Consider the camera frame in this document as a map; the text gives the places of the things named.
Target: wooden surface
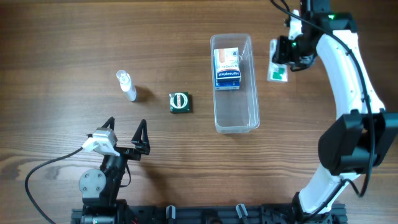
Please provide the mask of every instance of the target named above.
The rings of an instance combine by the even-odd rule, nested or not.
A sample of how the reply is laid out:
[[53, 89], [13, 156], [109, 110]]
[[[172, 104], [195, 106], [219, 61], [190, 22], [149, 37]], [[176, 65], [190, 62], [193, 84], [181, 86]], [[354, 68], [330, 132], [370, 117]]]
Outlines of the wooden surface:
[[[267, 82], [269, 41], [288, 33], [271, 3], [75, 2], [0, 5], [1, 223], [44, 223], [25, 176], [79, 148], [110, 116], [125, 146], [139, 121], [148, 122], [150, 155], [129, 162], [132, 184], [119, 193], [130, 205], [287, 203], [308, 183], [319, 165], [318, 138], [335, 120], [333, 94], [319, 59], [288, 83]], [[398, 2], [332, 7], [353, 13], [373, 86], [387, 110], [398, 111]], [[252, 37], [261, 124], [249, 134], [215, 130], [210, 37], [224, 33]], [[119, 69], [134, 78], [139, 102], [125, 99]], [[170, 114], [171, 91], [188, 91], [193, 113]], [[364, 198], [351, 187], [339, 198], [350, 223], [398, 222], [397, 150], [395, 141]], [[31, 192], [57, 223], [69, 223], [71, 209], [82, 206], [81, 174], [101, 160], [81, 152], [44, 167], [31, 177]]]

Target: green box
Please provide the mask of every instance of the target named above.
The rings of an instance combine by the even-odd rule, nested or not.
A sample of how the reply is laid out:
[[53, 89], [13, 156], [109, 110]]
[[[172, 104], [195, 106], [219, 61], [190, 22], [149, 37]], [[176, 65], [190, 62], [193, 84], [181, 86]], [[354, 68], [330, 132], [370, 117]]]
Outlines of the green box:
[[188, 92], [170, 93], [169, 96], [171, 113], [188, 113], [190, 111]]

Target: white bottle with green label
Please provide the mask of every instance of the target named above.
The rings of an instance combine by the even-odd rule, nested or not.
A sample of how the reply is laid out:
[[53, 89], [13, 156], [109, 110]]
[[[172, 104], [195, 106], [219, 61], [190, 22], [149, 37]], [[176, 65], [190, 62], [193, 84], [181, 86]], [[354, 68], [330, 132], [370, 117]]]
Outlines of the white bottle with green label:
[[137, 90], [134, 87], [130, 75], [124, 71], [120, 70], [116, 73], [116, 78], [120, 82], [120, 87], [122, 88], [125, 96], [129, 101], [134, 101], [137, 98]]

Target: white tube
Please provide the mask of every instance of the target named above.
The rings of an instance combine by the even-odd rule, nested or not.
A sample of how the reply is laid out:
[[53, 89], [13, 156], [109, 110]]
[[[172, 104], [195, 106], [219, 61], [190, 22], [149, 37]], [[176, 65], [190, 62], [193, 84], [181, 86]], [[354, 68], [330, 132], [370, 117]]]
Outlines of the white tube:
[[137, 90], [134, 87], [130, 75], [124, 71], [120, 70], [116, 73], [116, 78], [120, 82], [120, 87], [122, 88], [125, 96], [129, 101], [134, 101], [137, 98]]

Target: blue and white box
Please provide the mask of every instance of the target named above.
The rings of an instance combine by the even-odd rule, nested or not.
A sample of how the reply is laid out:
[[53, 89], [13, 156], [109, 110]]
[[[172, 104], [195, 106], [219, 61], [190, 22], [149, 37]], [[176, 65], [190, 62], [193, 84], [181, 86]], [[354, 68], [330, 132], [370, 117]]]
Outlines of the blue and white box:
[[237, 47], [214, 50], [216, 82], [240, 82], [239, 50]]

